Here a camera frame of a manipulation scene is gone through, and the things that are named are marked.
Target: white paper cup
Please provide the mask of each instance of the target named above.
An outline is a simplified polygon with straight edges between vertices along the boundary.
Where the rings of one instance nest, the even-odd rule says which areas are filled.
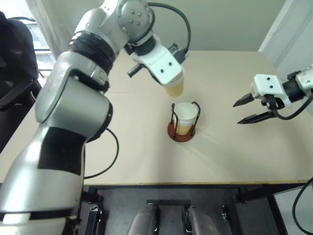
[[[174,112],[177,114],[178,117],[178,126],[176,133],[179,135],[186,135],[197,117],[197,108],[192,103],[179,103],[175,106]]]

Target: beige table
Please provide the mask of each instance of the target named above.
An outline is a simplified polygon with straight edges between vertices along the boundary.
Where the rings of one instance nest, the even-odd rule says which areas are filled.
[[[286,183],[304,181],[313,174],[313,118],[307,111],[290,121],[275,118],[236,124],[266,111],[259,101],[232,107],[249,92],[255,74],[276,73],[264,55],[191,51],[184,62],[184,95],[179,98],[170,98],[146,71],[130,79],[126,71],[133,65],[121,53],[110,73],[107,96],[114,113],[109,128],[120,142],[118,160],[108,172],[85,184]],[[168,137],[167,125],[172,102],[182,101],[198,102],[201,116],[194,138],[177,143]],[[0,182],[36,127],[32,109],[0,154]],[[108,132],[88,144],[86,175],[106,168],[115,149]]]

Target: chair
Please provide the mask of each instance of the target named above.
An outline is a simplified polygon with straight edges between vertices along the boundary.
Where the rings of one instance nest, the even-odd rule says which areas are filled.
[[[41,86],[32,35],[0,12],[0,152],[35,103]]]

